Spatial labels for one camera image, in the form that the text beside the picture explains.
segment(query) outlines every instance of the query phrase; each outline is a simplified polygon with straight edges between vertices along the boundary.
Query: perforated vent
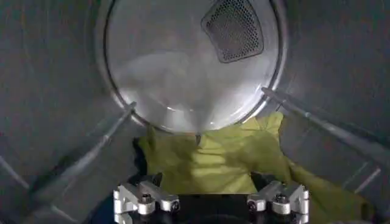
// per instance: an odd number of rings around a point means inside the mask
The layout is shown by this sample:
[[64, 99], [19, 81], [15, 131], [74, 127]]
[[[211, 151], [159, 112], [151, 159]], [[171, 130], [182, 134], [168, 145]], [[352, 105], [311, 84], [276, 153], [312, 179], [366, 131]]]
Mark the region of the perforated vent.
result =
[[263, 51], [260, 23], [248, 0], [218, 1], [203, 18], [202, 27], [223, 63]]

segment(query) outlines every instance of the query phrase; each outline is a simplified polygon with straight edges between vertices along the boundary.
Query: screw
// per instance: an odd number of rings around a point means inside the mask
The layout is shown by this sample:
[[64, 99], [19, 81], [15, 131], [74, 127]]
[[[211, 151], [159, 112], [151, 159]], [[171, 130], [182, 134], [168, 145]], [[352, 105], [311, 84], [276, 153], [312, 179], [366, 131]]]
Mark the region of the screw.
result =
[[180, 209], [180, 204], [178, 201], [174, 201], [171, 205], [171, 212], [177, 212]]
[[284, 194], [277, 194], [275, 196], [275, 202], [277, 202], [277, 203], [286, 203], [287, 202], [287, 197]]
[[150, 194], [143, 194], [141, 201], [143, 203], [150, 203], [152, 201], [152, 197]]
[[248, 209], [250, 212], [256, 212], [257, 211], [256, 204], [253, 201], [248, 202]]

